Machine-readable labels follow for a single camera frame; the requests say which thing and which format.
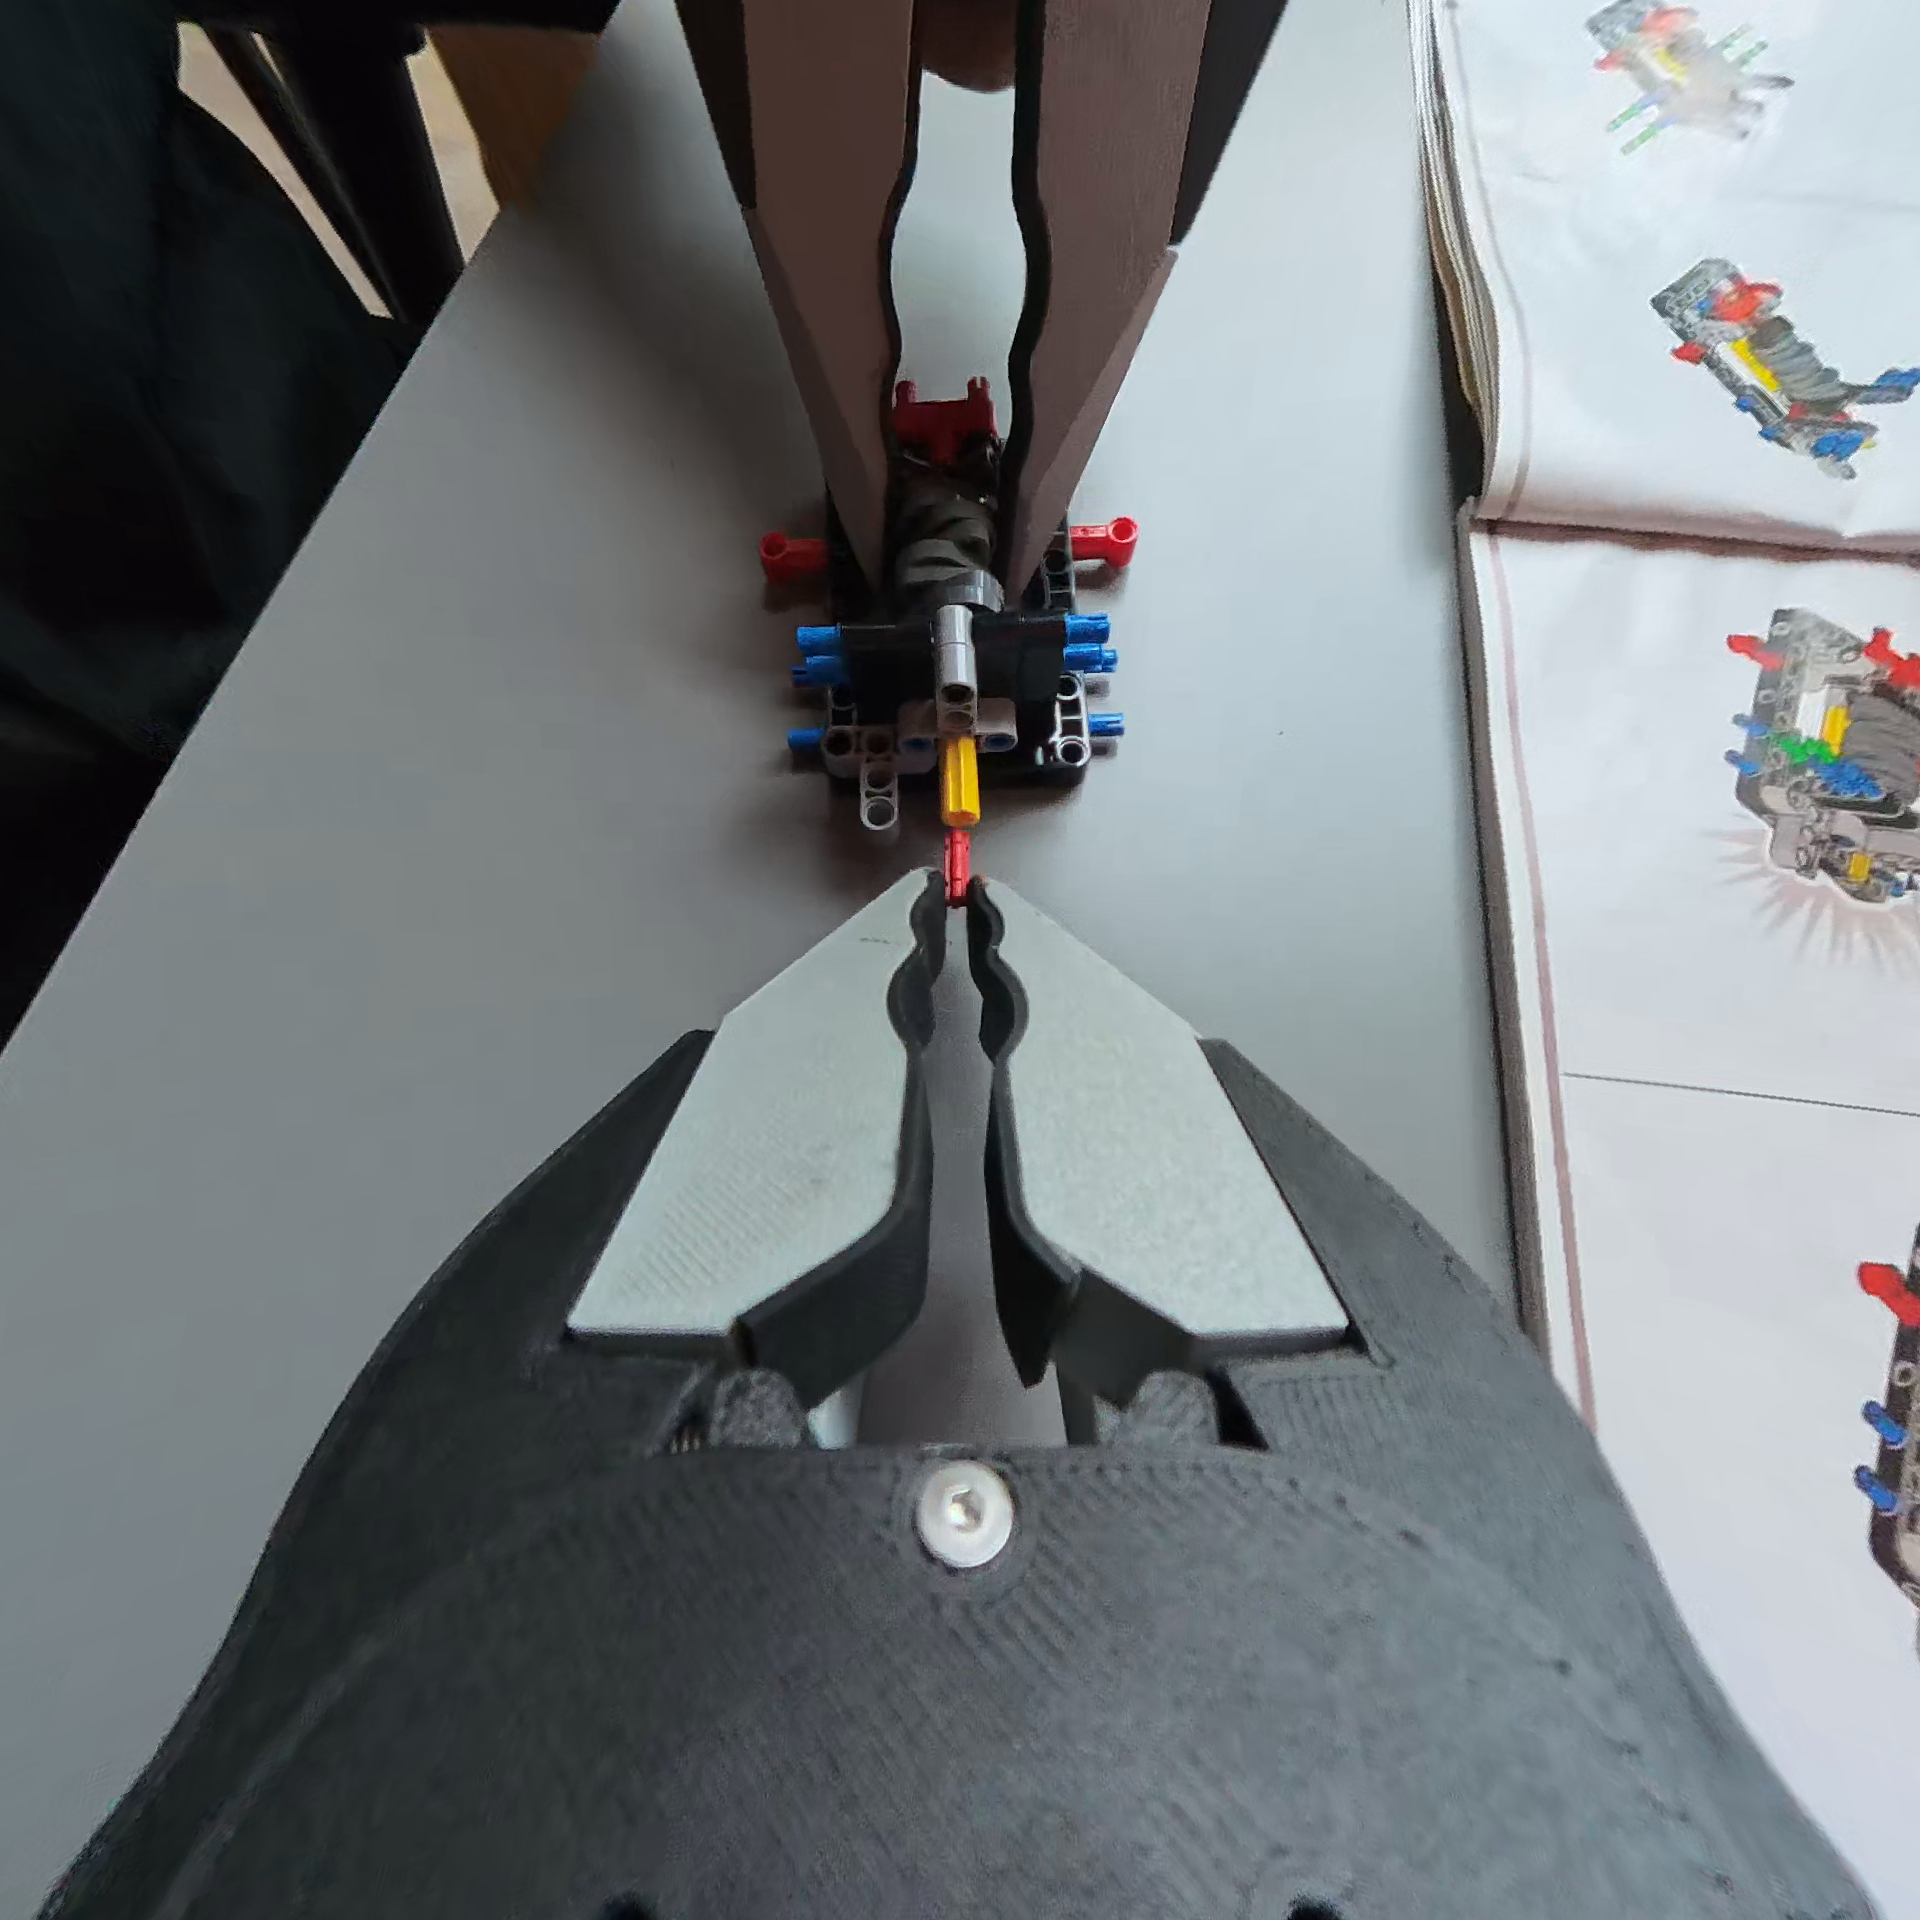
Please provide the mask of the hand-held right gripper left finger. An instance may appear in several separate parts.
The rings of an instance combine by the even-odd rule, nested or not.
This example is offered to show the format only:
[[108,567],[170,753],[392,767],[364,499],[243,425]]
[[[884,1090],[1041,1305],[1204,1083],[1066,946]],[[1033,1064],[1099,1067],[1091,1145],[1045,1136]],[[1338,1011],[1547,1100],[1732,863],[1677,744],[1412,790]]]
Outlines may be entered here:
[[944,880],[912,871],[744,1000],[567,1314],[610,1352],[735,1361],[804,1408],[849,1391],[921,1313],[923,1056]]

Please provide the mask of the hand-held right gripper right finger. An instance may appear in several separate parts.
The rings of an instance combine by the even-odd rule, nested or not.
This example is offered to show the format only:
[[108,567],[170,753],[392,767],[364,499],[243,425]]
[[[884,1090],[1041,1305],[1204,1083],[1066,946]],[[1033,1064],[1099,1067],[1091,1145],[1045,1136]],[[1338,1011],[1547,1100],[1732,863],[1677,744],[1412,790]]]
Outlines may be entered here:
[[1015,1370],[1099,1439],[1153,1377],[1354,1354],[1354,1319],[1183,1016],[999,880],[968,955],[992,1094],[992,1283]]

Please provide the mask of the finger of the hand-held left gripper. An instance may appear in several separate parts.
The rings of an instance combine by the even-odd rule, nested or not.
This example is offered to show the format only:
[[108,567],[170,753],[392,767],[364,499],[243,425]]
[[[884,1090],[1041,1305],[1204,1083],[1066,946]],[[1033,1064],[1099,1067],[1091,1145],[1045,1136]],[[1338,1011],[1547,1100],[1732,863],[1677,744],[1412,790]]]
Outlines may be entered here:
[[919,138],[911,3],[679,3],[824,478],[880,585],[901,355],[893,238]]
[[1004,583],[1073,506],[1282,3],[1033,3],[1015,34],[1024,307],[1008,360]]

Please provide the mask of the person's left hand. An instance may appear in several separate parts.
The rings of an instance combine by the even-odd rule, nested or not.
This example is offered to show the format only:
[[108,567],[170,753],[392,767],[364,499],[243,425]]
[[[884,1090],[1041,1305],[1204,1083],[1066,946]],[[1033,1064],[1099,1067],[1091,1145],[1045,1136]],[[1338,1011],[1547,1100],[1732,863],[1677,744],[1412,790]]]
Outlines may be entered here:
[[919,60],[961,89],[1013,89],[1043,10],[1043,3],[916,3]]

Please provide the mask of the black lego frame assembly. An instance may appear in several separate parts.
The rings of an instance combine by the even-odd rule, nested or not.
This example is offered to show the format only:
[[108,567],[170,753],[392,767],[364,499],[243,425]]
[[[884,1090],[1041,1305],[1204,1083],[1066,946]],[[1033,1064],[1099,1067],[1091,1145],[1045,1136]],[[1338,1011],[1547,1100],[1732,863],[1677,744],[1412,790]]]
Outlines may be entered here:
[[800,627],[791,681],[819,716],[794,727],[794,761],[855,799],[859,825],[893,833],[911,795],[930,793],[946,849],[971,854],[987,792],[1074,786],[1116,755],[1119,647],[1107,616],[1082,609],[1082,583],[1122,575],[1138,521],[1061,521],[1026,587],[995,572],[1004,440],[992,384],[954,399],[893,390],[897,464],[884,578],[859,572],[836,507],[826,532],[771,532],[763,582],[824,599]]

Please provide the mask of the black chair frame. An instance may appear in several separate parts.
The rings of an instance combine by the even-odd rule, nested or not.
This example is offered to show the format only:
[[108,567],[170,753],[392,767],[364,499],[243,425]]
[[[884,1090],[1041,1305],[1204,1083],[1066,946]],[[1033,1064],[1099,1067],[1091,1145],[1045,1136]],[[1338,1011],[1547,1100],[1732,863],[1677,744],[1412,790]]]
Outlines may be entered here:
[[426,330],[465,271],[410,58],[415,3],[184,3],[397,322]]

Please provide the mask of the lego instruction booklet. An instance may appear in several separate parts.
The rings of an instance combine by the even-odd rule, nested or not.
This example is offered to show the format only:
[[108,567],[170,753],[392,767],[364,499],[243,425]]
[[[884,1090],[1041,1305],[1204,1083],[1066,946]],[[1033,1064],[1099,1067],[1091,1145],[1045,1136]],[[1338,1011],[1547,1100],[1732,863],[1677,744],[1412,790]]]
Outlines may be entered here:
[[1527,1330],[1693,1640],[1915,1680],[1915,4],[1409,4]]

